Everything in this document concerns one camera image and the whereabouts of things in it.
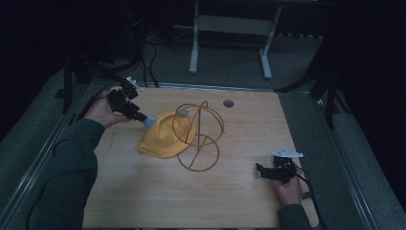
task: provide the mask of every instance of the black cable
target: black cable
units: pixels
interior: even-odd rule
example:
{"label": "black cable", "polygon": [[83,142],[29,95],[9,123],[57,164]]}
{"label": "black cable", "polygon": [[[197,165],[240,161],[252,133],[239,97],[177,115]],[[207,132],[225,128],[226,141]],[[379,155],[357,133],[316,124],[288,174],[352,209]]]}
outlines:
{"label": "black cable", "polygon": [[154,49],[154,54],[153,54],[153,56],[152,56],[151,62],[149,63],[149,67],[146,66],[145,61],[143,62],[143,64],[144,64],[144,71],[148,70],[148,72],[149,72],[149,74],[150,74],[150,76],[151,76],[151,78],[152,78],[152,81],[153,81],[155,87],[156,87],[156,88],[159,88],[159,83],[158,83],[158,81],[155,79],[155,77],[154,77],[154,75],[153,75],[153,73],[152,73],[152,64],[153,64],[153,61],[154,61],[155,58],[156,58],[156,55],[157,55],[158,51],[157,51],[157,49],[156,49],[156,46],[155,46],[152,42],[146,40],[146,41],[145,41],[145,44],[150,45],[150,46],[153,47],[153,49]]}
{"label": "black cable", "polygon": [[[284,168],[286,168],[288,171],[290,171],[287,166],[285,166],[285,165],[282,165],[282,166],[283,166]],[[296,168],[302,170],[303,172],[305,172],[305,173],[308,175],[308,173],[307,173],[304,169],[302,169],[302,168],[300,168],[300,167],[298,167],[298,166],[296,166]],[[318,205],[317,200],[316,200],[316,195],[314,195],[313,186],[311,185],[310,181],[307,180],[307,179],[305,179],[305,178],[302,177],[301,175],[297,174],[296,172],[292,172],[292,171],[290,171],[290,172],[293,173],[293,174],[295,174],[296,176],[298,176],[298,177],[307,185],[308,191],[309,191],[309,193],[310,193],[310,198],[311,198],[311,200],[313,201],[314,209],[316,210],[317,217],[319,218],[320,225],[322,226],[322,229],[328,230],[327,225],[326,225],[326,223],[325,223],[325,220],[323,219],[323,216],[322,216],[322,214],[320,213],[319,205]]]}
{"label": "black cable", "polygon": [[99,91],[94,94],[89,102],[87,102],[86,106],[84,107],[84,109],[81,111],[81,113],[78,115],[78,120],[83,118],[84,115],[86,114],[87,110],[89,110],[90,106],[92,106],[92,104],[98,99],[98,96],[101,94],[101,92],[107,88],[110,84],[114,83],[114,82],[120,82],[119,80],[112,80],[109,83],[107,83],[104,87],[102,87],[101,89],[99,89]]}
{"label": "black cable", "polygon": [[143,68],[143,70],[144,70],[144,74],[143,74],[144,85],[145,85],[146,87],[148,87],[148,85],[147,85],[146,61],[144,60],[144,57],[143,57],[143,56],[141,56],[141,62],[143,63],[143,66],[144,66],[144,68]]}

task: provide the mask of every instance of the gray floor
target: gray floor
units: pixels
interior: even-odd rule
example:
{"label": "gray floor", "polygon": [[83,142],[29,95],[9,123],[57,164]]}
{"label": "gray floor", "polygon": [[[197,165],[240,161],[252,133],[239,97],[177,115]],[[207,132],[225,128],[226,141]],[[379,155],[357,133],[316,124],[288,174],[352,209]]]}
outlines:
{"label": "gray floor", "polygon": [[[182,33],[171,44],[159,35],[150,39],[158,51],[152,70],[161,86],[180,83],[272,91],[301,78],[322,41],[311,37],[277,36],[269,54],[274,77],[266,80],[262,76],[257,48],[219,43],[205,36],[207,34],[202,35],[205,38],[200,43],[197,74],[190,75],[191,40],[189,34]],[[147,45],[147,62],[152,54],[152,46]],[[121,75],[143,80],[140,68]],[[280,94],[280,99],[296,149],[305,154],[303,167],[309,173],[328,229],[406,229],[406,216],[358,124],[338,105],[340,112],[333,116],[335,129],[329,128],[323,117],[324,106],[306,94],[312,83],[295,92]],[[76,85],[77,103],[73,110],[79,111],[98,85],[101,82],[97,80],[89,87]],[[60,72],[44,85],[26,114],[1,143],[0,207],[3,211],[7,210],[3,207],[38,153],[50,148],[47,138],[63,135],[67,127],[64,121],[70,118],[70,114],[61,115],[62,100],[54,99],[61,87]],[[8,229],[24,229],[25,217],[37,189],[34,185],[32,192],[25,194],[25,202],[12,204],[19,209]]]}

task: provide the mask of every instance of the wooden tabletop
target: wooden tabletop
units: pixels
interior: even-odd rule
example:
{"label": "wooden tabletop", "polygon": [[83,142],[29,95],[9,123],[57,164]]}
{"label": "wooden tabletop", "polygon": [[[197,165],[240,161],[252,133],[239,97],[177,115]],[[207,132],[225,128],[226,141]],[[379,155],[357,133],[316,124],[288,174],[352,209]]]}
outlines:
{"label": "wooden tabletop", "polygon": [[[231,100],[234,106],[224,106],[225,100]],[[192,172],[182,167],[176,156],[157,158],[140,153],[137,146],[146,131],[143,124],[131,121],[114,125],[96,148],[99,174],[85,208],[83,227],[278,226],[278,197],[269,180],[260,178],[256,170],[256,163],[272,167],[273,151],[295,149],[276,94],[147,88],[133,100],[147,116],[204,101],[224,121],[224,133],[216,142],[220,155],[214,167]],[[201,131],[216,136],[218,127],[216,122],[206,122]],[[216,152],[214,145],[204,149]],[[195,149],[190,147],[180,156],[187,151]],[[196,162],[204,167],[213,158],[199,156]],[[303,206],[311,225],[316,226],[319,221],[312,201],[304,200]]]}

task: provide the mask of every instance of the finger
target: finger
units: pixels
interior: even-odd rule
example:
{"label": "finger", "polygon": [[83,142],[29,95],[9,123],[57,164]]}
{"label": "finger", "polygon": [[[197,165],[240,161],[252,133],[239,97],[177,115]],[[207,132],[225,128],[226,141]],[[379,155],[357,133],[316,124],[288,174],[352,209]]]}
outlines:
{"label": "finger", "polygon": [[283,186],[283,183],[280,180],[273,180],[271,179],[271,183],[275,186],[275,188],[280,188],[280,186]]}
{"label": "finger", "polygon": [[289,182],[287,182],[287,183],[291,183],[291,184],[293,184],[293,183],[295,183],[295,184],[300,184],[300,183],[301,183],[301,181],[300,181],[300,179],[299,179],[299,177],[298,177],[298,176],[293,176],[292,178],[290,178]]}
{"label": "finger", "polygon": [[102,97],[106,97],[108,93],[109,93],[109,91],[103,90],[103,91],[101,92],[101,96],[102,96]]}
{"label": "finger", "polygon": [[123,114],[114,114],[114,115],[116,117],[116,121],[118,121],[118,122],[129,122],[132,120],[131,118],[126,117]]}

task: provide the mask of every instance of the person's right hand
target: person's right hand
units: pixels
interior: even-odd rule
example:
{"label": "person's right hand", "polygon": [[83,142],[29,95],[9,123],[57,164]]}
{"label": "person's right hand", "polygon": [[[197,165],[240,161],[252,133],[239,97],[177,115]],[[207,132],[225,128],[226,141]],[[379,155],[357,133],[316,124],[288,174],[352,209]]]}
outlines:
{"label": "person's right hand", "polygon": [[[296,168],[296,173],[302,174],[302,170]],[[275,186],[283,205],[302,204],[302,186],[297,175],[290,178],[286,184],[280,180],[271,180],[271,182]]]}

